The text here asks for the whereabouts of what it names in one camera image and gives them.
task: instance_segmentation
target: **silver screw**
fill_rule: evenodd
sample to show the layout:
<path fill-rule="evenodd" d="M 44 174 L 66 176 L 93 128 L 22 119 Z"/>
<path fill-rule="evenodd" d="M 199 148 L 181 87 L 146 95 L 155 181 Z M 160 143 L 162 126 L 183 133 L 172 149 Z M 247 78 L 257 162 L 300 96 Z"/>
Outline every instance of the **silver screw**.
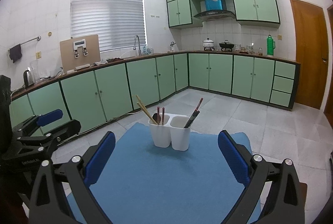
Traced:
<path fill-rule="evenodd" d="M 79 155 L 76 155 L 76 156 L 73 156 L 72 157 L 72 162 L 74 162 L 74 163 L 77 163 L 77 162 L 79 162 L 81 160 L 81 156 L 79 156 Z"/>
<path fill-rule="evenodd" d="M 259 154 L 256 154 L 253 156 L 253 159 L 257 162 L 260 162 L 262 160 L 262 157 Z"/>
<path fill-rule="evenodd" d="M 290 159 L 286 159 L 284 160 L 284 162 L 288 165 L 291 166 L 292 165 L 292 161 Z"/>
<path fill-rule="evenodd" d="M 42 162 L 42 166 L 43 167 L 46 167 L 46 166 L 48 166 L 49 165 L 49 160 L 44 160 L 43 162 Z"/>

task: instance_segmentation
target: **tile floor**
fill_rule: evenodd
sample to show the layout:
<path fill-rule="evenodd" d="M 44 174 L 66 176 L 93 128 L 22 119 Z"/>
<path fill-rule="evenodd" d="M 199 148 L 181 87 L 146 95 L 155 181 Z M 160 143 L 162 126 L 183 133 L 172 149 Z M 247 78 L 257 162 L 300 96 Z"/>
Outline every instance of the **tile floor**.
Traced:
<path fill-rule="evenodd" d="M 329 153 L 333 150 L 333 130 L 324 114 L 314 108 L 295 104 L 293 111 L 187 89 L 159 103 L 167 113 L 190 115 L 203 97 L 200 114 L 192 124 L 192 131 L 218 134 L 244 132 L 250 139 L 253 152 L 267 161 L 293 160 L 299 180 L 308 184 L 305 205 L 306 223 L 311 223 L 325 205 L 331 192 Z M 155 106 L 149 108 L 153 113 Z M 133 124 L 148 123 L 143 112 L 123 118 L 84 137 L 60 147 L 53 155 L 55 163 L 68 161 L 73 155 L 83 155 L 97 144 L 106 131 L 113 131 L 119 140 Z M 66 194 L 71 192 L 64 184 Z M 261 195 L 262 205 L 269 191 L 266 183 Z"/>

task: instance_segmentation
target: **white blind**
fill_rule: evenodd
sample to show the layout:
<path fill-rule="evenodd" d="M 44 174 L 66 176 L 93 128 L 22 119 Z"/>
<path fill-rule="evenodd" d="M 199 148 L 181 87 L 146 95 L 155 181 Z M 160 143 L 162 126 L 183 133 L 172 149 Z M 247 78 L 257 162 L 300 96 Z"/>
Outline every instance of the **white blind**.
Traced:
<path fill-rule="evenodd" d="M 101 52 L 146 45 L 142 0 L 72 0 L 72 37 L 98 34 Z"/>

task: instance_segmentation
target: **dark towel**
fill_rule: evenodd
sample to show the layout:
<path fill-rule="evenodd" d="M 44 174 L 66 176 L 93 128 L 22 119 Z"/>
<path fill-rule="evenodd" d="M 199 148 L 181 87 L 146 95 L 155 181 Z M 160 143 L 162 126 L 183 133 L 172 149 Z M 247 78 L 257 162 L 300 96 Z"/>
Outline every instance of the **dark towel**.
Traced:
<path fill-rule="evenodd" d="M 9 57 L 13 61 L 13 63 L 18 61 L 22 57 L 20 44 L 9 49 Z"/>

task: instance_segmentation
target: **brown countertop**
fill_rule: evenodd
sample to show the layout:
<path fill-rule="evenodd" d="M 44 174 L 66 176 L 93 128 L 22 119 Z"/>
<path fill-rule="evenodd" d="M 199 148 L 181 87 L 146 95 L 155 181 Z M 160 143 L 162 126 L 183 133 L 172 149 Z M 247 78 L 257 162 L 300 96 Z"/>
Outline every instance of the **brown countertop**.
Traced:
<path fill-rule="evenodd" d="M 70 74 L 63 74 L 51 79 L 47 79 L 44 81 L 41 81 L 27 89 L 21 89 L 17 92 L 15 92 L 12 96 L 12 100 L 15 100 L 23 95 L 28 94 L 29 92 L 35 91 L 37 89 L 40 89 L 44 86 L 50 85 L 52 83 L 58 82 L 60 80 L 64 80 L 66 78 L 72 77 L 72 76 L 76 76 L 82 73 L 87 73 L 89 71 L 94 71 L 94 70 L 98 70 L 101 68 L 105 68 L 105 67 L 109 67 L 112 65 L 117 65 L 117 64 L 122 64 L 125 62 L 131 62 L 131 61 L 137 61 L 137 60 L 142 60 L 142 59 L 151 59 L 151 58 L 157 58 L 160 56 L 165 56 L 165 55 L 176 55 L 176 54 L 186 54 L 186 53 L 190 53 L 190 54 L 228 54 L 228 55 L 242 55 L 242 56 L 251 56 L 254 58 L 265 58 L 265 59 L 269 59 L 269 60 L 277 60 L 277 61 L 282 61 L 282 62 L 287 62 L 287 63 L 293 63 L 293 64 L 300 64 L 297 61 L 293 61 L 293 60 L 287 60 L 287 59 L 283 59 L 283 58 L 278 58 L 275 56 L 269 56 L 269 55 L 258 55 L 258 54 L 241 54 L 239 52 L 227 52 L 227 51 L 176 51 L 176 52 L 166 52 L 166 53 L 157 53 L 157 54 L 152 54 L 152 55 L 142 55 L 142 56 L 135 56 L 135 57 L 131 57 L 131 58 L 125 58 L 123 60 L 119 60 L 119 61 L 114 61 L 114 62 L 108 62 L 106 64 L 102 64 L 102 65 L 98 65 L 98 66 L 91 66 L 88 68 L 83 68 L 80 70 L 77 70 L 75 72 L 72 72 Z"/>

